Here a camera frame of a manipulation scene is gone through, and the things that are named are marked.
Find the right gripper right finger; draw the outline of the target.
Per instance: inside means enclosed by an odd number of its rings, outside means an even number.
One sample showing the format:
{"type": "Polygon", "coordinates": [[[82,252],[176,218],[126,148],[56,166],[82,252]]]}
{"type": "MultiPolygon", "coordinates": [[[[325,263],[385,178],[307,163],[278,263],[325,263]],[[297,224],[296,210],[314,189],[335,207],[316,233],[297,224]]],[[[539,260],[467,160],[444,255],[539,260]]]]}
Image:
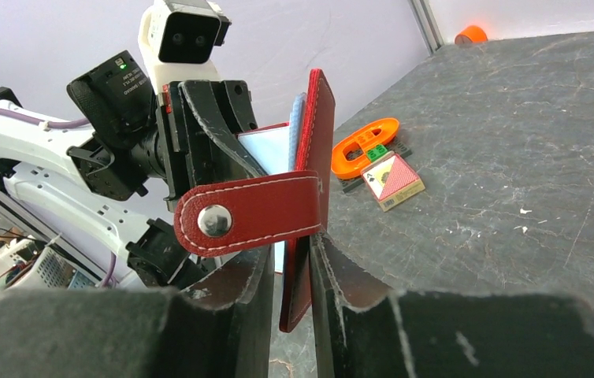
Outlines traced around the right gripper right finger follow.
{"type": "Polygon", "coordinates": [[[310,239],[321,377],[594,377],[594,311],[569,295],[389,287],[310,239]]]}

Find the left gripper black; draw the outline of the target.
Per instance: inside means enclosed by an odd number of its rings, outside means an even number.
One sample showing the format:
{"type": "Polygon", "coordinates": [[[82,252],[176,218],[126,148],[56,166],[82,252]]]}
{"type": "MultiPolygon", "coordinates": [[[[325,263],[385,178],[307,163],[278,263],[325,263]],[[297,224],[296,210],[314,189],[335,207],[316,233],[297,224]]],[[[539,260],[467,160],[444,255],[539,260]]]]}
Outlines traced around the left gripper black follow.
{"type": "Polygon", "coordinates": [[[168,185],[167,201],[212,183],[266,175],[238,140],[257,126],[242,80],[185,80],[163,87],[158,131],[168,185]]]}

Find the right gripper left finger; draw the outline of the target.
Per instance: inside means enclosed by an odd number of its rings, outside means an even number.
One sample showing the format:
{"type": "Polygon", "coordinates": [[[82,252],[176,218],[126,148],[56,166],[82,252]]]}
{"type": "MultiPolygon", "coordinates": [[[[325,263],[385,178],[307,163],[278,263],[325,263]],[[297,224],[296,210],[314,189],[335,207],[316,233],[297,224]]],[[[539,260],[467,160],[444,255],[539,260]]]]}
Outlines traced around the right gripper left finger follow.
{"type": "Polygon", "coordinates": [[[265,377],[273,255],[190,287],[0,292],[0,377],[265,377]]]}

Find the red leather card holder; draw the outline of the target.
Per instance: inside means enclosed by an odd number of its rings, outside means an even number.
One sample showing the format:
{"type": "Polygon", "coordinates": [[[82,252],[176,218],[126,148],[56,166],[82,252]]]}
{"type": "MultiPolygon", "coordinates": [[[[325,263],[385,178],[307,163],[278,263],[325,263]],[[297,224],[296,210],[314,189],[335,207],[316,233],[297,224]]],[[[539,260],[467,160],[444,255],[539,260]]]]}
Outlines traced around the red leather card holder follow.
{"type": "Polygon", "coordinates": [[[196,187],[174,211],[180,244],[211,258],[284,242],[279,329],[291,332],[311,305],[309,236],[327,228],[336,100],[312,69],[294,170],[196,187]]]}

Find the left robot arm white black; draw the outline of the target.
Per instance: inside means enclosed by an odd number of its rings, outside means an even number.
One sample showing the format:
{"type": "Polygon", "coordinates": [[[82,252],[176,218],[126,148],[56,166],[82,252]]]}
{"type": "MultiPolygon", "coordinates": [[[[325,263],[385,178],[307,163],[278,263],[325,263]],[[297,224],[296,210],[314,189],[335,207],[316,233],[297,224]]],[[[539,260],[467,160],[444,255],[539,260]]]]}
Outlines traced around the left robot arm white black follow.
{"type": "Polygon", "coordinates": [[[0,88],[0,192],[73,222],[143,285],[186,287],[200,276],[191,257],[204,249],[180,245],[181,226],[124,202],[158,178],[176,212],[194,188],[265,170],[236,138],[256,126],[243,81],[222,80],[208,60],[142,55],[138,65],[119,53],[67,86],[81,120],[29,112],[0,88]]]}

